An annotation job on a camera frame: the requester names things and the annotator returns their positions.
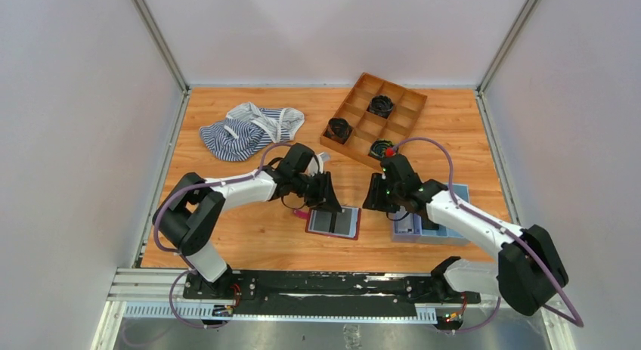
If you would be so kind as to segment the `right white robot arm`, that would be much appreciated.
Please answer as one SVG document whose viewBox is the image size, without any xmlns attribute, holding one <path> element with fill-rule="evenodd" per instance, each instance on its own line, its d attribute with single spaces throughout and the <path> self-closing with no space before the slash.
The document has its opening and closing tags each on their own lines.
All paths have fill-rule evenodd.
<svg viewBox="0 0 641 350">
<path fill-rule="evenodd" d="M 431 272 L 440 295 L 474 292 L 497 296 L 513 310 L 531 316 L 561 293 L 568 274 L 548 231 L 523 228 L 495 218 L 434 179 L 422 181 L 402 154 L 386 157 L 371 175 L 364 209 L 396 213 L 403 209 L 456 231 L 495 261 L 472 262 L 458 256 Z"/>
</svg>

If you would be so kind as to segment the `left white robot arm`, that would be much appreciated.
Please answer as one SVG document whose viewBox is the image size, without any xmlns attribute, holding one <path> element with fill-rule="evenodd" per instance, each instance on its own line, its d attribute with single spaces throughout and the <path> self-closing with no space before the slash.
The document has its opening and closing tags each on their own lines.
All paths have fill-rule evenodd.
<svg viewBox="0 0 641 350">
<path fill-rule="evenodd" d="M 229 210 L 295 194 L 309 209 L 338 213 L 342 207 L 330 172 L 304 144 L 287 145 L 285 156 L 257 169 L 226 178 L 205 179 L 185 174 L 153 215 L 153 240 L 164 252 L 173 252 L 206 282 L 214 283 L 231 267 L 211 243 L 219 216 Z"/>
</svg>

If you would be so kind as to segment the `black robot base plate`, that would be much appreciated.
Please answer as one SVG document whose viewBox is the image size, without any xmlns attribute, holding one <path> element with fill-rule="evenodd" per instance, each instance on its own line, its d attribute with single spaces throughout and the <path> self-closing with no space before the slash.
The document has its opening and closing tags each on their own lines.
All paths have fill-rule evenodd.
<svg viewBox="0 0 641 350">
<path fill-rule="evenodd" d="M 216 283 L 189 274 L 185 299 L 231 301 L 238 314 L 318 317 L 415 317 L 418 305 L 480 303 L 429 275 L 322 271 L 232 271 Z"/>
</svg>

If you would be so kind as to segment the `red leather card holder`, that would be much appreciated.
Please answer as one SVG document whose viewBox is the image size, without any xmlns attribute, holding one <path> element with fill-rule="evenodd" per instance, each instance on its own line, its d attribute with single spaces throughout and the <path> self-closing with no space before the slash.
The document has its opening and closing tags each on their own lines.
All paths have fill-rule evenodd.
<svg viewBox="0 0 641 350">
<path fill-rule="evenodd" d="M 357 221 L 357 223 L 356 223 L 356 229 L 357 229 L 357 231 L 356 231 L 356 235 L 355 235 L 355 237 L 353 237 L 353 238 L 339 237 L 338 235 L 336 235 L 336 234 L 334 234 L 334 233 L 333 233 L 333 225 L 334 225 L 334 221 L 336 220 L 336 214 L 337 214 L 337 213 L 339 213 L 339 212 L 337 212 L 337 213 L 332 213 L 332 214 L 333 214 L 333 217 L 332 217 L 332 223 L 331 223 L 331 228 L 330 228 L 330 232 L 329 232 L 329 233 L 327 233 L 327 234 L 321 234 L 321 233 L 312 233 L 312 232 L 308 231 L 308 224 L 309 224 L 309 219 L 310 219 L 310 213 L 311 213 L 311 211 L 312 211 L 312 210 L 313 210 L 313 209 L 306 209 L 306 210 L 303 210 L 303 209 L 294 209 L 294 210 L 293 210 L 293 214 L 294 214 L 296 217 L 298 217 L 298 218 L 301 218 L 301 219 L 304 219 L 304 220 L 305 220 L 305 222 L 306 222 L 306 225 L 305 225 L 305 232 L 306 232 L 306 233 L 308 233 L 308 234 L 317 234 L 317 235 L 322 235 L 322 236 L 325 236 L 325 237 L 335 237 L 335 238 L 346 239 L 346 240 L 357 240 L 357 239 L 358 239 L 358 237 L 359 237 L 359 227 L 360 227 L 360 221 L 361 221 L 361 209 L 360 209 L 360 208 L 357 208 L 357 207 L 351 207 L 351 206 L 343 206 L 343 207 L 342 207 L 342 212 L 343 212 L 344 210 L 354 210 L 354 211 L 358 214 L 358 221 Z"/>
</svg>

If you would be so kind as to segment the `dark VIP credit card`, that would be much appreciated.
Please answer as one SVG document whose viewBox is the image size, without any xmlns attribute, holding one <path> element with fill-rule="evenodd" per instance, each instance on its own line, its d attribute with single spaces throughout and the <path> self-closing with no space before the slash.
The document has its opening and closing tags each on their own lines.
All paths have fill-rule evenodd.
<svg viewBox="0 0 641 350">
<path fill-rule="evenodd" d="M 422 218 L 421 219 L 421 229 L 423 231 L 434 231 L 438 232 L 440 229 L 440 226 L 433 221 L 431 221 L 428 218 Z"/>
</svg>

